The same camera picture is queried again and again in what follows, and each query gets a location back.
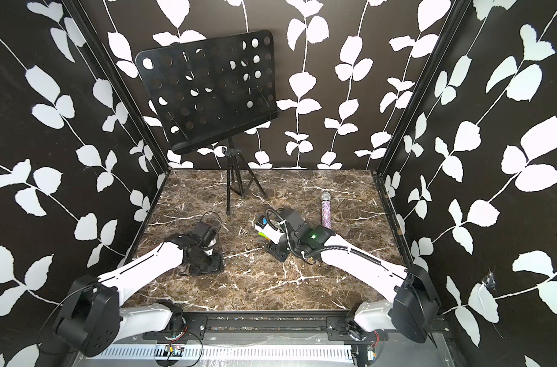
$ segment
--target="black mounting plate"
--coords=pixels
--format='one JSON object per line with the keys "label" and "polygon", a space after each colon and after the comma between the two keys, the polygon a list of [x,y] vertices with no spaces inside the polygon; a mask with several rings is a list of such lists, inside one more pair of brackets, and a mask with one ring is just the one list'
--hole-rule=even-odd
{"label": "black mounting plate", "polygon": [[[197,335],[199,339],[203,340],[203,337],[205,336],[205,331],[207,330],[207,317],[192,315],[190,313],[185,313],[182,317],[184,317],[185,323],[188,326],[187,331],[193,333],[194,335]],[[178,333],[151,331],[142,334],[142,339],[157,340],[159,342],[167,343],[168,340],[166,340],[166,336],[170,337],[171,334],[178,334]],[[194,336],[189,335],[186,338],[186,340],[191,340],[191,339],[194,339]]]}
{"label": "black mounting plate", "polygon": [[144,50],[136,66],[177,154],[278,117],[270,31]]}

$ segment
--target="wallpaper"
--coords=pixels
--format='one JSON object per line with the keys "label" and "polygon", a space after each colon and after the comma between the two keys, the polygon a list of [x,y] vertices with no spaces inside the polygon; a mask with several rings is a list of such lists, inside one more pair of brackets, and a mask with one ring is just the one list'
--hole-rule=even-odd
{"label": "wallpaper", "polygon": [[475,0],[385,171],[471,366],[557,366],[557,0]]}
{"label": "wallpaper", "polygon": [[50,365],[44,319],[124,261],[165,178],[136,123],[62,4],[0,2],[0,367]]}
{"label": "wallpaper", "polygon": [[450,0],[82,1],[172,168],[225,167],[224,142],[179,156],[133,64],[144,50],[269,29],[278,119],[234,138],[252,168],[376,167]]}

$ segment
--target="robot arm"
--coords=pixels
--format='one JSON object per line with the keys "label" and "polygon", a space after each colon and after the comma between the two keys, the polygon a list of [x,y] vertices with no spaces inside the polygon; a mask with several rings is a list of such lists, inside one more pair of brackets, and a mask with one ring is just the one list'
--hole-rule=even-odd
{"label": "robot arm", "polygon": [[182,310],[170,302],[120,308],[135,292],[164,272],[186,265],[188,275],[223,270],[213,251],[216,231],[198,222],[188,234],[175,233],[149,253],[119,269],[77,279],[54,322],[54,333],[86,356],[103,352],[112,342],[149,331],[182,328]]}
{"label": "robot arm", "polygon": [[284,262],[289,254],[340,268],[382,294],[386,301],[363,302],[349,314],[350,334],[361,339],[375,329],[395,328],[423,343],[441,301],[429,274],[418,265],[407,269],[379,259],[318,225],[311,228],[293,209],[268,209],[255,229],[268,239],[267,251]]}

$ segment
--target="brown marble surface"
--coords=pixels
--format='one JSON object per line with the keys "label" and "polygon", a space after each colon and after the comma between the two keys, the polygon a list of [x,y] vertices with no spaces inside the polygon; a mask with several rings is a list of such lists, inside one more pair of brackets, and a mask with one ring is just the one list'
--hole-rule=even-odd
{"label": "brown marble surface", "polygon": [[[402,264],[384,209],[369,171],[256,170],[268,193],[264,200],[253,185],[245,198],[231,196],[225,215],[225,171],[175,170],[170,174],[135,258],[174,232],[188,232],[202,213],[213,210],[223,220],[216,245],[225,271],[203,276],[168,271],[131,297],[125,306],[166,298],[186,311],[333,310],[383,297],[352,275],[325,264],[308,265],[290,255],[283,263],[262,248],[266,243],[253,221],[268,205],[292,207],[311,225],[320,223],[319,196],[332,195],[332,228],[365,251]],[[242,171],[249,179],[247,171]],[[213,216],[206,221],[217,223]]]}

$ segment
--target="circular hole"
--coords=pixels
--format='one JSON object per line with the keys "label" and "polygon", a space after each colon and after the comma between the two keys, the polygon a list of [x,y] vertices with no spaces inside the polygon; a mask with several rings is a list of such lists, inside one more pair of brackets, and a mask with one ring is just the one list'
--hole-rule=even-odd
{"label": "circular hole", "polygon": [[162,82],[159,81],[158,79],[152,79],[151,83],[152,83],[153,88],[158,89],[158,88],[162,87]]}
{"label": "circular hole", "polygon": [[165,66],[172,65],[172,58],[170,57],[170,55],[167,54],[162,55],[162,64]]}
{"label": "circular hole", "polygon": [[152,63],[152,60],[150,60],[148,57],[142,60],[142,65],[144,65],[144,68],[148,70],[154,69],[154,64]]}

